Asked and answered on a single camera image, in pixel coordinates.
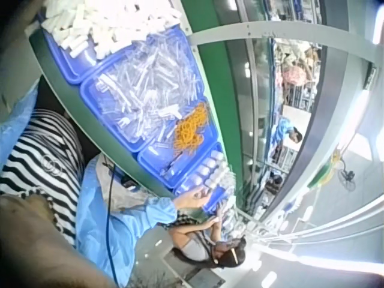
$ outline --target worker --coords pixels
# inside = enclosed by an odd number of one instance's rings
[[[175,248],[175,256],[200,269],[235,268],[245,261],[244,238],[221,240],[222,209],[204,223],[197,223],[185,214],[166,226]]]
[[[271,157],[276,147],[284,141],[286,137],[295,143],[300,143],[302,140],[302,134],[294,127],[291,121],[285,117],[279,119],[278,124],[272,127],[271,140],[269,146],[269,156]]]
[[[197,188],[108,218],[97,158],[83,173],[73,127],[55,112],[34,110],[36,94],[34,87],[0,126],[0,286],[112,288],[115,272],[125,287],[145,231],[174,222],[177,210],[199,208],[211,195]],[[13,278],[9,286],[5,276]]]

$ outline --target white plastic part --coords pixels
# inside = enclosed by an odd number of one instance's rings
[[[69,29],[66,30],[54,30],[52,33],[53,39],[59,44],[62,43],[70,35]]]
[[[213,169],[214,167],[216,167],[216,161],[211,158],[207,158],[203,161],[203,165]]]
[[[87,41],[84,41],[80,45],[78,45],[74,50],[70,52],[70,56],[72,58],[78,57],[85,49],[87,49],[89,46]]]
[[[216,150],[212,150],[211,157],[218,160],[218,161],[224,160],[224,154],[219,152],[219,151],[216,151]]]
[[[75,22],[80,22],[81,20],[84,19],[84,12],[85,12],[85,5],[84,4],[79,4],[76,9],[76,16],[74,18],[73,23]]]
[[[73,36],[87,36],[88,38],[88,34],[89,34],[89,30],[90,30],[90,26],[88,27],[82,27],[82,28],[70,28],[69,31],[70,31],[70,34],[73,35]]]
[[[61,30],[70,29],[75,38],[91,34],[98,59],[179,24],[182,16],[168,0],[47,0],[44,6],[47,19],[41,25],[54,33],[58,45],[68,48],[69,36]],[[173,115],[181,117],[179,112]]]
[[[60,28],[67,29],[69,28],[69,26],[72,25],[76,12],[74,10],[68,10],[68,11],[64,11],[62,15],[63,15],[63,20]]]
[[[220,164],[218,166],[221,169],[225,169],[226,167],[228,167],[228,162],[227,161],[222,161],[222,162],[220,162]]]
[[[115,53],[129,45],[132,44],[132,41],[131,40],[122,40],[122,41],[119,41],[119,42],[114,42],[110,48],[110,51],[111,53]]]
[[[207,179],[204,184],[210,189],[214,189],[217,186],[217,183],[210,179]]]
[[[64,41],[60,44],[60,46],[64,49],[64,50],[67,50],[71,44],[71,42],[73,42],[73,40],[75,40],[75,36],[72,36],[72,35],[69,35],[66,39],[64,39]]]
[[[83,42],[85,42],[87,39],[88,39],[87,36],[84,36],[84,35],[78,36],[75,40],[73,40],[70,43],[71,50],[76,49],[80,44],[83,44]]]
[[[199,175],[193,174],[190,179],[196,186],[200,186],[203,184],[203,178],[201,178]]]
[[[196,169],[196,171],[197,171],[200,175],[202,175],[202,176],[207,176],[207,175],[209,174],[209,172],[210,172],[210,169],[209,169],[208,167],[204,166],[204,165],[200,165],[200,166]]]

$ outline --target fluorescent light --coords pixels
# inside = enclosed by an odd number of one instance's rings
[[[376,138],[376,148],[381,162],[384,162],[384,127],[380,130]]]
[[[381,5],[376,14],[376,22],[373,31],[373,44],[379,44],[382,37],[382,29],[384,24],[384,5]]]
[[[249,68],[245,69],[245,76],[246,76],[246,78],[250,78],[251,77],[251,70]]]
[[[253,244],[252,247],[260,250],[263,253],[267,253],[274,257],[299,262],[304,265],[309,265],[313,267],[325,268],[325,269],[333,269],[333,270],[342,270],[342,271],[353,271],[353,272],[363,272],[363,273],[374,273],[381,276],[384,276],[384,264],[382,263],[373,263],[373,262],[358,262],[358,261],[348,261],[348,260],[335,260],[335,259],[325,259],[318,258],[313,256],[297,256],[290,252],[281,251],[278,249],[272,249],[264,245]],[[263,288],[267,288],[268,283],[265,283],[266,286],[263,285]]]
[[[363,90],[359,95],[352,112],[350,114],[349,123],[341,135],[340,142],[337,146],[337,149],[341,150],[348,145],[348,143],[352,140],[355,135],[356,129],[363,117],[365,112],[365,108],[367,107],[369,100],[369,91]]]
[[[284,230],[286,230],[287,227],[288,227],[288,224],[289,224],[288,220],[284,221],[284,222],[282,223],[282,225],[280,226],[279,230],[280,230],[280,231],[284,231]]]
[[[367,138],[358,133],[355,134],[347,149],[361,157],[372,161],[371,146]]]
[[[257,270],[259,270],[261,266],[262,266],[262,261],[261,261],[261,260],[257,261],[257,262],[253,265],[253,267],[252,267],[253,272],[256,272]]]
[[[384,275],[384,264],[382,263],[323,259],[311,256],[301,256],[299,257],[299,262],[305,265],[325,269],[375,273],[379,275]]]
[[[277,278],[277,274],[274,271],[271,271],[262,281],[262,287],[270,288],[270,286],[274,283],[276,278]]]
[[[283,260],[287,260],[287,261],[291,261],[291,262],[297,262],[297,260],[298,260],[298,257],[296,254],[293,254],[293,253],[288,252],[288,251],[281,251],[278,249],[272,249],[272,248],[269,248],[265,245],[260,245],[258,243],[252,244],[252,247],[263,252],[263,253],[272,255],[274,257],[277,257],[277,258],[280,258]]]
[[[302,220],[304,222],[307,222],[310,218],[311,218],[311,215],[312,215],[312,212],[313,212],[313,206],[309,206],[305,212],[304,212],[304,216],[302,217]]]
[[[238,6],[236,4],[236,0],[228,0],[228,7],[232,11],[236,11],[238,9]]]

